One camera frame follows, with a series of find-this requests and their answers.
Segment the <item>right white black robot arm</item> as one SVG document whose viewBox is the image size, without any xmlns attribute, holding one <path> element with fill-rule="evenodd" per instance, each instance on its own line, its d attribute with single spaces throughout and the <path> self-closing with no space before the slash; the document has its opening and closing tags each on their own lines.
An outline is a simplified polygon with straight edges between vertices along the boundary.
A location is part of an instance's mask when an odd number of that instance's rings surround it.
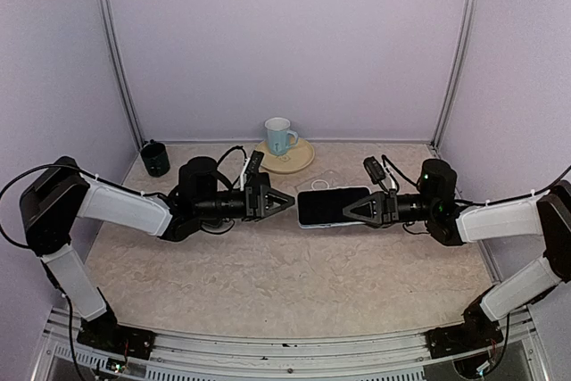
<svg viewBox="0 0 571 381">
<path fill-rule="evenodd" d="M 526 195 L 475 203 L 457 198 L 456 182 L 457 173 L 449 163 L 427 159 L 413 184 L 416 193 L 399 194 L 397 187 L 383 186 L 343 207 L 343 215 L 372 228 L 422 221 L 427 233 L 445 246 L 516 236 L 543 239 L 544 253 L 477 298 L 479 314 L 459 324 L 457 342 L 474 349 L 490 335 L 490 321 L 569 282 L 570 183 L 558 178 Z"/>
</svg>

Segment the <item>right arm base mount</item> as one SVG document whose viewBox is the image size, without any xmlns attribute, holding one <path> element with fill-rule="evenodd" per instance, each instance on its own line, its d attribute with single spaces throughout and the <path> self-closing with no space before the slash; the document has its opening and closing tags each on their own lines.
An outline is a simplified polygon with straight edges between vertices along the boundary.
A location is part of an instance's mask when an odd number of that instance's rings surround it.
<svg viewBox="0 0 571 381">
<path fill-rule="evenodd" d="M 426 340 L 431 358 L 440 359 L 501 343 L 504 336 L 499 322 L 476 306 L 464 311 L 462 323 L 428 330 Z"/>
</svg>

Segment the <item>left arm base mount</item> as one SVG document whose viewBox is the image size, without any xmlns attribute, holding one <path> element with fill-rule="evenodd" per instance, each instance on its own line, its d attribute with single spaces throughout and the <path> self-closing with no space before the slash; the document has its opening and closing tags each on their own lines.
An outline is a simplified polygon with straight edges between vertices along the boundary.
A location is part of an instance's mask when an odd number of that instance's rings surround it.
<svg viewBox="0 0 571 381">
<path fill-rule="evenodd" d="M 94 349 L 127 358 L 148 360 L 156 334 L 153 331 L 120 324 L 102 325 L 81 320 L 77 341 Z"/>
</svg>

